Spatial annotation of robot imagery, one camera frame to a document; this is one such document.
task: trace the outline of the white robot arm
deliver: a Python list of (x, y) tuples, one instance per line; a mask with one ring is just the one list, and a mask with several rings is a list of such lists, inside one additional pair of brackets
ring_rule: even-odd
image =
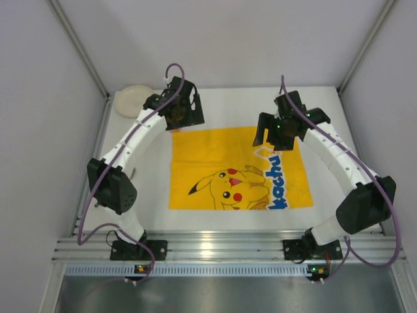
[[(266, 141), (274, 146), (274, 150), (292, 150), (295, 138), (300, 138), (327, 165), (346, 196), (334, 216), (305, 232), (302, 244), (308, 250), (306, 258), (317, 255), (317, 251), (325, 251), (326, 245), (344, 236), (388, 219), (391, 215), (390, 209), (373, 181), (381, 185), (392, 203), (395, 194), (394, 180), (390, 176), (380, 178), (365, 165), (357, 164), (352, 155), (348, 155), (351, 154), (349, 149), (341, 149), (341, 145), (346, 145), (334, 130), (330, 118), (319, 108), (307, 111), (297, 91), (276, 98), (275, 103), (278, 106), (275, 115), (259, 115), (253, 146), (262, 144), (265, 129), (268, 129)], [(301, 113), (322, 132), (301, 118)], [(324, 134), (330, 135), (336, 141), (330, 141)]]
[[(114, 168), (121, 167), (123, 173), (126, 174), (129, 179), (132, 178), (135, 171), (135, 165), (140, 159), (140, 156), (144, 150), (151, 144), (151, 142), (162, 132), (165, 132), (167, 128), (166, 120), (163, 116), (158, 114), (153, 115), (148, 121), (144, 123), (140, 128), (138, 128), (130, 140), (126, 142), (126, 138), (132, 131), (137, 127), (138, 124), (142, 123), (141, 121), (146, 118), (146, 116), (152, 113), (152, 109), (141, 110), (139, 116), (134, 121), (134, 124), (128, 132), (122, 137), (118, 144), (109, 151), (106, 155), (103, 156), (103, 161), (109, 162), (113, 160), (117, 151), (121, 148), (122, 145), (125, 145), (123, 152), (118, 156), (116, 161), (113, 164)], [(123, 207), (130, 208), (136, 200), (136, 197), (133, 197), (133, 194), (128, 195), (121, 203)], [(128, 233), (132, 238), (139, 241), (144, 234), (145, 230), (143, 226), (139, 223), (137, 219), (137, 214), (135, 210), (128, 209), (127, 211), (118, 214), (110, 207), (104, 208), (108, 214), (112, 217), (117, 225), (119, 225), (126, 233)], [(119, 233), (119, 237), (129, 243), (131, 240), (127, 239), (123, 234)]]
[[(193, 90), (194, 99), (191, 103), (190, 95)], [(168, 99), (173, 100), (166, 106)], [(204, 117), (197, 88), (192, 82), (174, 77), (161, 95), (152, 95), (146, 100), (143, 110), (130, 130), (111, 151), (101, 160), (90, 160), (87, 166), (90, 190), (97, 187), (98, 178), (111, 164), (94, 197), (120, 229), (135, 241), (144, 238), (145, 230), (136, 212), (130, 209), (137, 197), (137, 191), (130, 179), (142, 152), (165, 130), (202, 123)], [(117, 232), (120, 239), (135, 244), (135, 241), (127, 238), (122, 232)]]

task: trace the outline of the white wall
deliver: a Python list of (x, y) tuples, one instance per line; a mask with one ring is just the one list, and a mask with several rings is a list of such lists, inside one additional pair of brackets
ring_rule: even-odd
[(116, 91), (173, 61), (199, 87), (339, 85), (385, 0), (60, 2)]
[(417, 277), (417, 1), (400, 0), (343, 100), (365, 160), (397, 182), (394, 205)]
[(35, 312), (103, 98), (45, 0), (0, 2), (0, 303)]

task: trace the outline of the yellow towel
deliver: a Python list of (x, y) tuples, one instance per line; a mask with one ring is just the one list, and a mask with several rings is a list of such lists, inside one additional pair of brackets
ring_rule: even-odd
[(298, 143), (292, 151), (252, 147), (256, 127), (173, 133), (170, 209), (311, 207)]

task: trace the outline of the red cheek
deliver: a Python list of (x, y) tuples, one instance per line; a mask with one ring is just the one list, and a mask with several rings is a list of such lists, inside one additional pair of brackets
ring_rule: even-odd
[(240, 201), (242, 199), (242, 195), (241, 194), (234, 194), (233, 199), (235, 199), (235, 201)]

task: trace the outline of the pikachu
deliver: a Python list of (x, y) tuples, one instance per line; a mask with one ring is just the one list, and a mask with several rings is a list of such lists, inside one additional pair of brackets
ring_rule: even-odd
[(260, 210), (269, 204), (269, 188), (264, 183), (263, 172), (246, 165), (246, 171), (229, 168), (203, 178), (188, 195), (210, 188), (216, 210)]

